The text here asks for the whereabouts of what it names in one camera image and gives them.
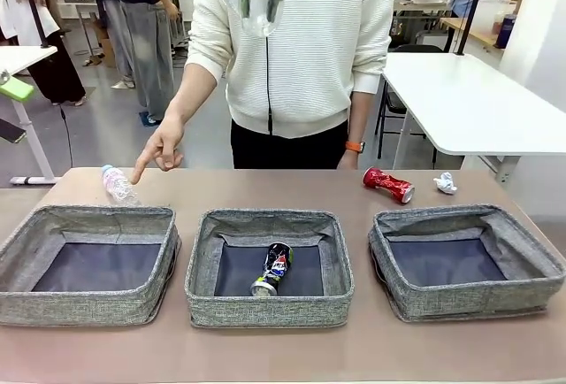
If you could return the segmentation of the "person's right hand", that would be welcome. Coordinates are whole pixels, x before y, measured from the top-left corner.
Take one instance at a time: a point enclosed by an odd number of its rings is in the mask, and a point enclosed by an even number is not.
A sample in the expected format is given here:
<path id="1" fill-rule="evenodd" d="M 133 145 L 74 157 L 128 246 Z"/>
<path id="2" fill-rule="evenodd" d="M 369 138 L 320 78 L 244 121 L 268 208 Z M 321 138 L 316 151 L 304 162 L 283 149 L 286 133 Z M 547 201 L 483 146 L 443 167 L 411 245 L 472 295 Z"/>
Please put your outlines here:
<path id="1" fill-rule="evenodd" d="M 169 172 L 180 166 L 183 155 L 177 147 L 184 135 L 184 126 L 185 122 L 179 114 L 165 114 L 161 124 L 147 140 L 136 160 L 131 177 L 132 184 L 135 185 L 140 181 L 143 172 L 151 162 L 154 162 L 163 172 Z"/>

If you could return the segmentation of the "person's left hand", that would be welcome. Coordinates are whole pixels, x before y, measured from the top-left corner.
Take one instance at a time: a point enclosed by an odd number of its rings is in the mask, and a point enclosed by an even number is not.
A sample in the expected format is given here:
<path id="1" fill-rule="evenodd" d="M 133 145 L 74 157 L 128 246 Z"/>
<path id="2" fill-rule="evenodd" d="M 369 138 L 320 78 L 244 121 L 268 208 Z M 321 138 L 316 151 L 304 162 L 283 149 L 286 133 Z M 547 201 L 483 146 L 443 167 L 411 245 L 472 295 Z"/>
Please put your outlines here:
<path id="1" fill-rule="evenodd" d="M 353 150 L 345 150 L 343 156 L 338 163 L 337 168 L 340 170 L 356 170 L 358 168 L 359 153 Z"/>

